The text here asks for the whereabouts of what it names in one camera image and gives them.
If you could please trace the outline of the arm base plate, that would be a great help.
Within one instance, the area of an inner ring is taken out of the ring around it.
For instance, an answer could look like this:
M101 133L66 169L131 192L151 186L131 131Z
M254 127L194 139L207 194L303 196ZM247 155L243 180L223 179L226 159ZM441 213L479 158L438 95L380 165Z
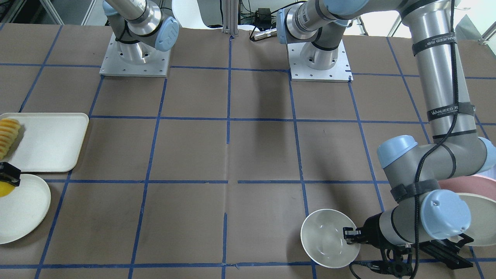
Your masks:
M113 77L166 78L171 51L161 52L142 42L124 44L112 34L99 74Z
M311 42L287 45L293 81L347 83L354 80L343 41L324 51Z

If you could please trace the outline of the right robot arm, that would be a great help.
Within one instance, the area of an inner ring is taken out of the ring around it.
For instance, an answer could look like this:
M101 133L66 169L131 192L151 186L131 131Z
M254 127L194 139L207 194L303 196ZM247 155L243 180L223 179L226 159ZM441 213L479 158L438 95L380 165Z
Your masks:
M179 25L147 0L106 0L115 16L117 38L130 37L152 51L168 53ZM78 161L89 124L85 113L5 113L1 115L1 196L20 186L23 172L68 172Z

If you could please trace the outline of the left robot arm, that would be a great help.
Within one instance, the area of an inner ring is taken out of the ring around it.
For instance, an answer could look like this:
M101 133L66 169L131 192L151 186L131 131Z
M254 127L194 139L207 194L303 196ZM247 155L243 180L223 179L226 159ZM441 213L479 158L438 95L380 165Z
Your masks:
M304 42L317 52L337 49L343 23L373 11L395 10L409 27L433 144L418 145L409 135L385 141L379 161L398 205L368 218L360 228L337 229L347 246L372 245L382 259L364 265L379 274L413 279L419 252L433 241L462 235L472 221L467 203L441 189L439 180L484 172L495 164L495 146L478 137L453 27L452 0L308 0L277 12L282 44Z

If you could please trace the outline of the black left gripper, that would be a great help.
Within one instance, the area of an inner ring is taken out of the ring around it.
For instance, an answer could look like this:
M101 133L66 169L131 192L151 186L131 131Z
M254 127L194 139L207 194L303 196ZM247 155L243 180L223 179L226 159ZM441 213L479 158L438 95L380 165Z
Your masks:
M369 217L358 229L343 227L343 239L348 245L368 244L379 249L381 259L372 261L367 267L378 274L389 274L395 277L413 275L413 251L408 242L394 244L386 239L380 229L380 216Z

